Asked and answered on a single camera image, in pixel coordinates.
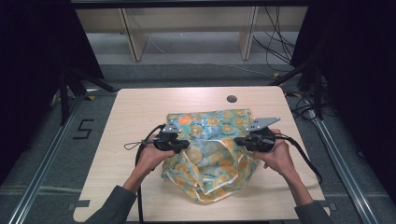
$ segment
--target patterned plastic bag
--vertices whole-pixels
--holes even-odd
[[[195,201],[216,202],[243,189],[256,169],[251,152],[233,139],[245,137],[249,109],[169,114],[190,146],[163,162],[168,177]]]

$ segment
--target sleeve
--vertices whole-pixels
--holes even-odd
[[[319,202],[312,202],[304,206],[295,207],[300,222],[303,224],[320,223],[331,224],[332,220]]]
[[[85,223],[125,223],[135,200],[136,195],[133,192],[116,186],[103,206],[89,217]]]

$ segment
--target wooden table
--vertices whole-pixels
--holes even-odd
[[[236,103],[227,97],[237,97]],[[281,117],[270,128],[294,138],[303,148],[301,136],[289,106],[279,87],[213,87],[128,89],[118,93],[99,147],[92,162],[80,200],[90,200],[89,207],[76,208],[76,221],[85,221],[98,210],[111,190],[121,185],[134,169],[136,149],[124,144],[140,141],[157,125],[165,123],[168,113],[200,112],[250,108],[255,118]],[[305,164],[297,149],[290,153],[301,179],[315,200],[324,200],[315,174]],[[296,219],[294,200],[285,180],[263,162],[247,187],[220,202],[202,205],[195,202],[169,179],[160,177],[162,166],[142,184],[143,211],[146,221],[216,221]],[[137,221],[137,203],[129,221]]]

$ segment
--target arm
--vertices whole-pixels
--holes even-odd
[[[152,144],[143,149],[136,167],[122,187],[116,186],[104,205],[85,223],[110,224],[125,223],[136,200],[136,192],[142,181],[164,159],[175,155],[174,151],[160,151]]]
[[[270,167],[282,175],[288,183],[291,195],[296,203],[296,213],[301,223],[332,223],[319,203],[312,199],[306,186],[297,173],[289,152],[289,146],[282,139],[276,139],[274,149],[270,152],[253,152],[256,158],[265,162],[264,169]]]

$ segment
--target person's right hand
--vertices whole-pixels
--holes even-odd
[[[280,133],[280,130],[271,130],[274,134]],[[276,139],[274,148],[270,152],[254,151],[253,155],[265,162],[264,169],[270,167],[280,175],[287,175],[295,172],[293,160],[289,152],[289,145],[283,139]]]

